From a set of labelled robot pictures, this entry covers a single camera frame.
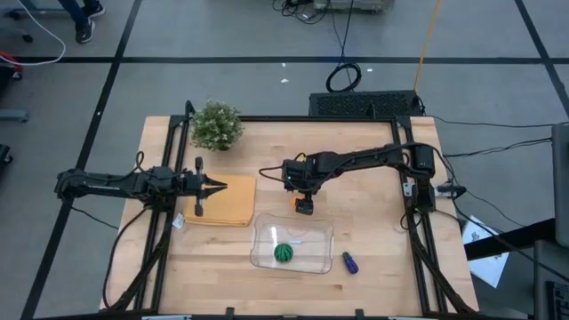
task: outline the yellow cable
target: yellow cable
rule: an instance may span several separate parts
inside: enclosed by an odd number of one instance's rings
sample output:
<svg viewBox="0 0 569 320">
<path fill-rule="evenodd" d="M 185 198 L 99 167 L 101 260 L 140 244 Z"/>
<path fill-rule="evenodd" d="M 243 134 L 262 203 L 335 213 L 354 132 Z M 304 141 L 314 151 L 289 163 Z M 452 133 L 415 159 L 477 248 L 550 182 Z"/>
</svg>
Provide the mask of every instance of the yellow cable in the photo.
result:
<svg viewBox="0 0 569 320">
<path fill-rule="evenodd" d="M 419 79 L 421 78 L 421 71 L 423 69 L 423 59 L 425 58 L 425 53 L 427 52 L 427 47 L 429 47 L 430 36 L 433 34 L 433 28 L 435 28 L 435 21 L 437 21 L 438 9 L 441 6 L 441 0 L 437 0 L 437 5 L 435 6 L 435 11 L 433 16 L 430 18 L 429 32 L 427 33 L 427 41 L 423 45 L 423 51 L 421 52 L 421 58 L 419 59 L 419 67 L 417 68 L 417 74 L 415 75 L 415 85 L 414 89 L 417 92 L 419 88 Z"/>
</svg>

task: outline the white paper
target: white paper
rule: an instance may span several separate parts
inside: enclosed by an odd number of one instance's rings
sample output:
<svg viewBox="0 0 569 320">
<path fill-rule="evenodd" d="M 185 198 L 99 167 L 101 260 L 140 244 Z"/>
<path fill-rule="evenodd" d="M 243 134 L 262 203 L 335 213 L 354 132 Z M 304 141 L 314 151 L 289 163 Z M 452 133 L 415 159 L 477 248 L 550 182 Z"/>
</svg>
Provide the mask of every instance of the white paper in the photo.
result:
<svg viewBox="0 0 569 320">
<path fill-rule="evenodd" d="M 172 225 L 176 228 L 182 228 L 184 226 L 184 216 L 178 212 L 176 219 L 172 222 Z"/>
<path fill-rule="evenodd" d="M 484 222 L 478 220 L 476 217 L 470 216 L 470 218 L 484 226 Z M 492 228 L 487 226 L 484 227 L 492 231 L 495 235 L 498 235 L 498 233 Z M 487 238 L 488 236 L 491 235 L 484 229 L 470 221 L 467 221 L 466 226 L 464 226 L 464 229 L 462 230 L 462 243 L 469 244 L 473 241 Z M 501 255 L 469 261 L 470 272 L 474 276 L 479 277 L 487 284 L 496 288 L 500 282 L 501 273 L 504 271 L 504 266 L 506 266 L 508 256 L 509 253 L 505 252 Z"/>
</svg>

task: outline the white cable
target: white cable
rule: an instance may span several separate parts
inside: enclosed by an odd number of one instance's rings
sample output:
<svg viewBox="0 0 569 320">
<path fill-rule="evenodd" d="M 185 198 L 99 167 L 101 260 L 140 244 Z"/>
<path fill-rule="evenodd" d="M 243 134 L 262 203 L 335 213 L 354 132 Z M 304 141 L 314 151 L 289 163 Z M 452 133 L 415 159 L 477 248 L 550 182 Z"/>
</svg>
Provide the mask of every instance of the white cable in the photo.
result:
<svg viewBox="0 0 569 320">
<path fill-rule="evenodd" d="M 36 18 L 34 18 L 34 16 L 33 16 L 31 13 L 29 13 L 28 8 L 26 8 L 26 6 L 25 6 L 20 0 L 18 0 L 18 3 L 21 5 L 22 8 L 24 8 L 24 10 L 26 11 L 26 13 L 29 15 L 29 18 L 31 18 L 31 19 L 37 24 L 38 27 L 40 27 L 41 29 L 43 29 L 43 30 L 44 30 L 45 32 L 47 32 L 50 36 L 54 37 L 57 41 L 60 42 L 60 44 L 63 46 L 63 50 L 61 51 L 60 56 L 59 56 L 57 59 L 55 59 L 55 60 L 41 61 L 41 62 L 36 62 L 36 63 L 19 63 L 19 62 L 14 62 L 14 61 L 11 61 L 11 60 L 6 59 L 6 58 L 3 57 L 3 56 L 0 56 L 0 59 L 6 61 L 6 62 L 8 62 L 8 63 L 11 63 L 11 64 L 13 64 L 13 65 L 17 65 L 17 66 L 30 66 L 30 67 L 31 67 L 31 66 L 41 66 L 41 65 L 44 65 L 44 64 L 55 63 L 55 62 L 61 60 L 61 58 L 63 58 L 63 55 L 65 54 L 65 51 L 67 50 L 67 46 L 65 45 L 65 43 L 64 43 L 61 39 L 59 39 L 56 35 L 54 35 L 50 30 L 48 30 L 48 29 L 46 29 L 44 26 L 42 26 L 41 23 L 37 22 Z"/>
</svg>

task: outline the white tag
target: white tag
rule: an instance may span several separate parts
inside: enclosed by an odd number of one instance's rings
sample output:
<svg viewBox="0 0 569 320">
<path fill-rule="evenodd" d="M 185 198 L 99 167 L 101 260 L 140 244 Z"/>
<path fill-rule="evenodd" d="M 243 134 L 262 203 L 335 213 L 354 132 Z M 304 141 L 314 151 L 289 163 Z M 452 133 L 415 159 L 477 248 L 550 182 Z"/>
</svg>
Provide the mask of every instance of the white tag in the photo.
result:
<svg viewBox="0 0 569 320">
<path fill-rule="evenodd" d="M 175 226 L 176 228 L 182 228 L 184 226 L 184 216 L 178 212 L 178 215 L 176 216 L 176 219 L 174 219 L 174 221 L 172 222 L 172 225 Z"/>
</svg>

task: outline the green ball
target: green ball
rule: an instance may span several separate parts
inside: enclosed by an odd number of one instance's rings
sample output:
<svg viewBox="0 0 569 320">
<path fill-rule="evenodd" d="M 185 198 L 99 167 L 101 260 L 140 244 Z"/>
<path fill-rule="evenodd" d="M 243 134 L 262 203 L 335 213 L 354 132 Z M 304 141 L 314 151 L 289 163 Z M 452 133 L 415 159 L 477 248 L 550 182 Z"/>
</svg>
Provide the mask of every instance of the green ball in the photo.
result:
<svg viewBox="0 0 569 320">
<path fill-rule="evenodd" d="M 293 248 L 289 244 L 279 244 L 275 248 L 275 259 L 278 262 L 288 262 L 293 258 Z"/>
</svg>

